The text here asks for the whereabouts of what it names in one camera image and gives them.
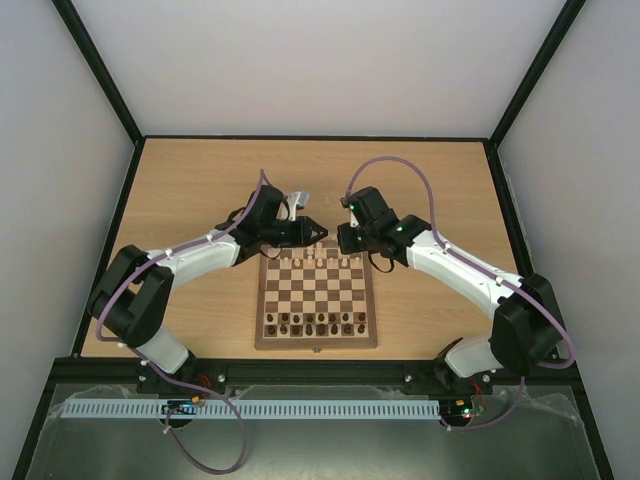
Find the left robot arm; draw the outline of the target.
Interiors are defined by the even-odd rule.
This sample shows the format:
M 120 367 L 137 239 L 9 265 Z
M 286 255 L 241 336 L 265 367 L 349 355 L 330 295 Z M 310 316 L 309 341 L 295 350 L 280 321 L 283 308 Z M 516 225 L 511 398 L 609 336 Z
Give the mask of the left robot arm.
M 264 184 L 245 206 L 194 240 L 149 251 L 121 248 L 88 300 L 87 313 L 98 321 L 96 336 L 121 343 L 164 373 L 176 374 L 192 353 L 163 326 L 172 292 L 213 271 L 240 265 L 264 246 L 308 247 L 327 237 L 325 227 L 297 214 L 308 199 L 306 191 L 286 195 Z

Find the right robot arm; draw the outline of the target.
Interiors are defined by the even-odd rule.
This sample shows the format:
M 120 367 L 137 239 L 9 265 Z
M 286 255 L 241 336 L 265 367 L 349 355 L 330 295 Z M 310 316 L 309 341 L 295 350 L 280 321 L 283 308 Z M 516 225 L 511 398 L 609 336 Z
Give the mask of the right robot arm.
M 391 264 L 426 273 L 491 319 L 490 333 L 446 347 L 436 367 L 443 389 L 458 391 L 471 376 L 494 369 L 526 377 L 545 364 L 562 335 L 553 290 L 544 277 L 523 278 L 457 249 L 434 223 L 415 215 L 399 218 L 375 187 L 346 196 L 341 204 L 351 215 L 338 227 L 343 254 L 379 254 Z

